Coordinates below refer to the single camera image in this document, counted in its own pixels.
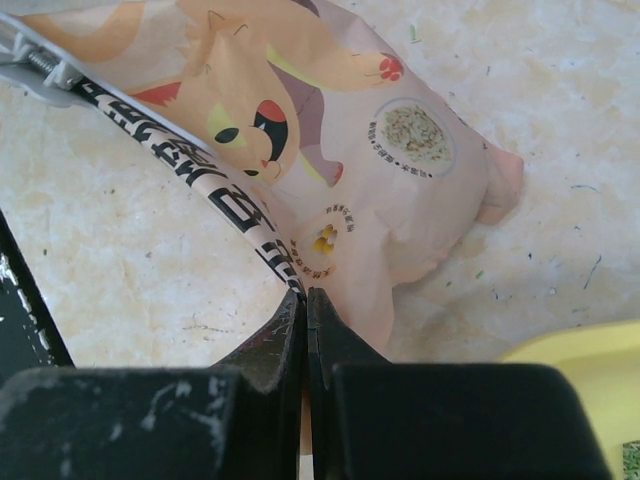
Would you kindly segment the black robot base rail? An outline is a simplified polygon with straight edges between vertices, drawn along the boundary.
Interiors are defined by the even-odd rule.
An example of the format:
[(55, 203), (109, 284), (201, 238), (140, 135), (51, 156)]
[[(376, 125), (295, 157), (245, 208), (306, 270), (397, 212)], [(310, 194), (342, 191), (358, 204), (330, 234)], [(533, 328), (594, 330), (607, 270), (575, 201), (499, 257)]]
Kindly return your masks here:
[(1, 219), (1, 382), (31, 368), (74, 365), (5, 218)]

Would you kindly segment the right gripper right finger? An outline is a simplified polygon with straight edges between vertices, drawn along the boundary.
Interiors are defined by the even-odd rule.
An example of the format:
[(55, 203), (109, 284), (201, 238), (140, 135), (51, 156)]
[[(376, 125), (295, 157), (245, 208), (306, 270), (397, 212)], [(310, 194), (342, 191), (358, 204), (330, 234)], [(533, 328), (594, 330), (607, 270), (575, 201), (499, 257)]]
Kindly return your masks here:
[(537, 364), (393, 363), (307, 300), (318, 479), (608, 479), (581, 402)]

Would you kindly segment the pink cat litter bag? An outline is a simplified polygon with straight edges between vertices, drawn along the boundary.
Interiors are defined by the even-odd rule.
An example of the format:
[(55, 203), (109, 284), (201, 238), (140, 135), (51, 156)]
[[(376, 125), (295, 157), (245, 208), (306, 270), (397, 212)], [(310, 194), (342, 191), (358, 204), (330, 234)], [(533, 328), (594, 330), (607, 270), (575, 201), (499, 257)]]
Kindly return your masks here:
[(376, 350), (393, 288), (517, 204), (520, 157), (468, 126), (328, 1), (134, 1), (22, 22), (211, 149), (161, 159)]

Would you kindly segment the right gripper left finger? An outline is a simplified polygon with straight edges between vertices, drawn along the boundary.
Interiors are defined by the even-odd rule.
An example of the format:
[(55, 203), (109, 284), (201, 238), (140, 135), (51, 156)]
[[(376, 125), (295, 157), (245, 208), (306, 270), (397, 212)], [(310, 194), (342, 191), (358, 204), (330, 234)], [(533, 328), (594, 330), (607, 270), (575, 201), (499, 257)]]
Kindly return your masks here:
[(295, 479), (305, 303), (202, 368), (37, 368), (1, 390), (5, 479)]

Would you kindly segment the black bag sealing clip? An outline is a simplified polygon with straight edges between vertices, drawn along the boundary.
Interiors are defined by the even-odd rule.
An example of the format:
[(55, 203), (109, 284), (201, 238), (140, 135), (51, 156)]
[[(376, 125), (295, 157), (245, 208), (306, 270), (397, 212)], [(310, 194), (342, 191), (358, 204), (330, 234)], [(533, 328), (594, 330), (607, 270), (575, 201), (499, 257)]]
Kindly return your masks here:
[(1, 14), (1, 80), (59, 108), (93, 107), (199, 193), (251, 244), (273, 273), (306, 296), (267, 208), (234, 168), (179, 127), (117, 90), (18, 17)]

